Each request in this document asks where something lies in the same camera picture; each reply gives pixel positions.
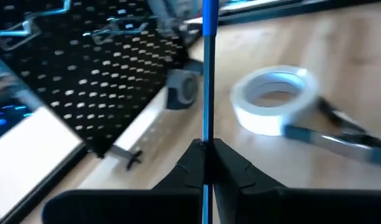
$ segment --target gray tape roll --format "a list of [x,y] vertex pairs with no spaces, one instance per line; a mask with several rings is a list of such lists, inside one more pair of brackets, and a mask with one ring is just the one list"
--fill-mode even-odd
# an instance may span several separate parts
[[[296,95],[284,105],[263,107],[253,100],[275,91]],[[308,114],[318,99],[318,81],[304,68],[277,66],[257,70],[237,82],[231,103],[238,122],[247,130],[267,136],[281,136],[283,127]]]
[[177,90],[178,101],[188,105],[196,100],[198,77],[196,72],[174,69],[168,73],[166,86]]

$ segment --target roll of tape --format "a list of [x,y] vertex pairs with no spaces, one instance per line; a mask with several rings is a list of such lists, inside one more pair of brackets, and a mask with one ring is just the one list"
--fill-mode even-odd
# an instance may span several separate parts
[[[284,105],[263,107],[253,104],[258,97],[275,91],[296,95]],[[314,109],[318,81],[304,68],[291,66],[257,70],[236,83],[231,102],[238,122],[247,130],[267,136],[280,136],[286,124],[294,123]]]

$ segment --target blue pole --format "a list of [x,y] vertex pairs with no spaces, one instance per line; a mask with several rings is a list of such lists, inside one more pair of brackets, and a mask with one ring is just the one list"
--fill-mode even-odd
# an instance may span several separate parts
[[[214,141],[214,79],[215,79],[215,39],[218,29],[219,0],[203,0],[203,36],[204,36],[204,93],[203,93],[203,142],[206,160]],[[203,223],[213,222],[213,185],[207,180],[204,185]]]

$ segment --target metal hook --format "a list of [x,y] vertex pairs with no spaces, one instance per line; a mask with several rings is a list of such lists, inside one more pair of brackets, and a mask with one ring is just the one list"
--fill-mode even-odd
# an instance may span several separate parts
[[[25,35],[24,37],[22,35],[16,35],[16,37],[22,37],[22,38],[18,40],[17,42],[14,42],[13,44],[7,41],[6,38],[2,38],[0,36],[0,48],[2,48],[5,51],[14,50],[41,34],[41,30],[34,23],[28,24],[28,25],[31,25],[29,27],[29,29],[31,30],[29,34]],[[22,24],[18,23],[14,25],[13,27],[9,28],[9,30],[16,30],[17,28],[20,28],[20,27],[22,27]]]
[[36,17],[39,16],[50,16],[55,14],[64,14],[68,12],[71,8],[71,0],[65,0],[63,3],[63,7],[61,9],[54,9],[44,12],[36,12],[33,13],[25,18],[25,21],[22,22],[22,30],[12,30],[12,29],[6,29],[6,30],[0,30],[0,37],[26,37],[28,35],[32,35],[32,27],[33,27],[33,20]]
[[126,21],[126,22],[145,21],[145,20],[156,19],[156,18],[157,16],[150,16],[150,17],[134,16],[134,17],[121,17],[121,18],[110,17],[109,19],[107,19],[107,21],[109,21],[111,24],[110,26],[107,26],[107,27],[113,28],[113,29],[102,29],[102,30],[94,30],[92,32],[85,32],[83,36],[85,37],[88,35],[99,35],[99,34],[136,35],[136,34],[140,34],[143,30],[145,30],[149,23],[143,22],[138,28],[131,29],[131,30],[120,30],[116,24],[122,21]]
[[116,30],[116,29],[105,29],[105,30],[94,30],[92,32],[85,32],[83,36],[87,35],[99,35],[99,34],[114,34],[114,35],[135,35],[140,34],[149,23],[144,22],[138,28],[132,30]]

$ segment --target black pegboard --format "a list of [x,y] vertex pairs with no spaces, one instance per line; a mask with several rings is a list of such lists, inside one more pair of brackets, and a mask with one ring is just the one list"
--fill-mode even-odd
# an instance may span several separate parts
[[[0,1],[0,30],[63,4],[54,1]],[[83,34],[102,29],[109,17],[149,15],[143,0],[73,1],[67,13],[36,17],[40,34],[20,47],[6,51],[1,41],[16,44],[25,37],[0,38],[0,59],[103,155],[161,90],[167,70],[181,68],[188,54],[179,37],[157,32],[155,20],[139,35],[117,35],[101,45]]]

